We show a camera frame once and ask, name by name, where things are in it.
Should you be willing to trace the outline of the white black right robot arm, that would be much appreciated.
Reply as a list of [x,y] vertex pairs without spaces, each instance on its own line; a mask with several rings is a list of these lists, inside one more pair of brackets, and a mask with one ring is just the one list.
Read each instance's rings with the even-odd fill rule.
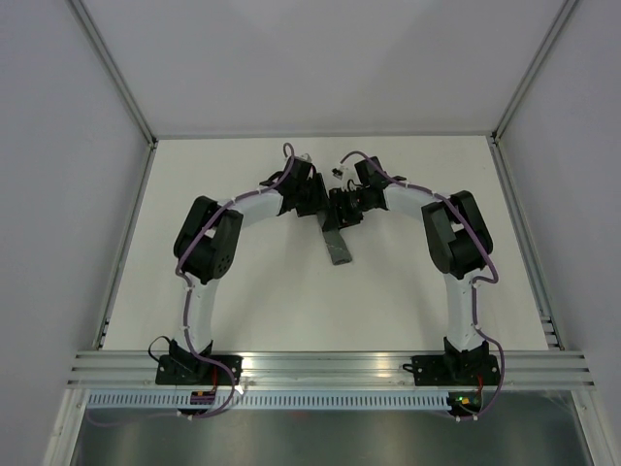
[[474,196],[467,190],[442,195],[389,176],[376,157],[363,156],[350,176],[345,166],[333,171],[341,181],[329,191],[329,224],[343,229],[359,224],[374,209],[400,213],[422,222],[432,263],[442,273],[448,313],[443,352],[415,355],[404,364],[417,386],[496,384],[501,370],[490,342],[478,327],[476,287],[491,262],[493,241]]

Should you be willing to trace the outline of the grey cloth napkin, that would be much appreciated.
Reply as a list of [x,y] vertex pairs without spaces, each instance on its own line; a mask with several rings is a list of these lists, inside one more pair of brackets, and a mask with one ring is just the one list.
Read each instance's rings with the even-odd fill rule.
[[351,263],[352,255],[339,229],[329,225],[328,213],[319,211],[316,216],[332,264],[340,266]]

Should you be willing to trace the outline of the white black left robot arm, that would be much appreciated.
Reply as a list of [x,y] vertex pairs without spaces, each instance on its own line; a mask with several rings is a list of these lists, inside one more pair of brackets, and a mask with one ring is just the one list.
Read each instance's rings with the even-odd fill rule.
[[314,165],[290,155],[283,170],[255,189],[218,202],[197,197],[174,243],[176,275],[185,281],[180,334],[158,369],[158,382],[207,383],[219,367],[212,360],[212,314],[220,280],[235,258],[243,228],[292,210],[313,215],[324,206]]

